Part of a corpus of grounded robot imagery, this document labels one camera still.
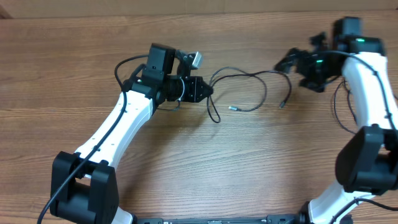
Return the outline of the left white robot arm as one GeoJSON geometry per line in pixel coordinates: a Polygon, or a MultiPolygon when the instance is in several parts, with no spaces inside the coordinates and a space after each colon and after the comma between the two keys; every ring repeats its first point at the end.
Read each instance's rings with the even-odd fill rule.
{"type": "Polygon", "coordinates": [[[138,130],[165,101],[199,103],[213,93],[202,77],[199,52],[153,43],[146,62],[118,84],[118,102],[99,129],[75,152],[59,152],[52,164],[50,200],[41,211],[73,223],[136,223],[119,205],[116,170],[138,130]]]}

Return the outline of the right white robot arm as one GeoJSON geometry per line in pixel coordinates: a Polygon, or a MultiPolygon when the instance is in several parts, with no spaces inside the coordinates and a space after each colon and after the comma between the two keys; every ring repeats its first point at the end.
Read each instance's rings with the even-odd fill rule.
{"type": "Polygon", "coordinates": [[[362,33],[361,19],[344,17],[333,25],[333,39],[313,36],[314,50],[290,49],[275,70],[301,74],[300,85],[321,93],[343,77],[355,102],[358,127],[340,151],[335,181],[285,223],[351,223],[350,212],[362,203],[397,189],[397,103],[387,74],[387,55],[381,39],[362,33]]]}

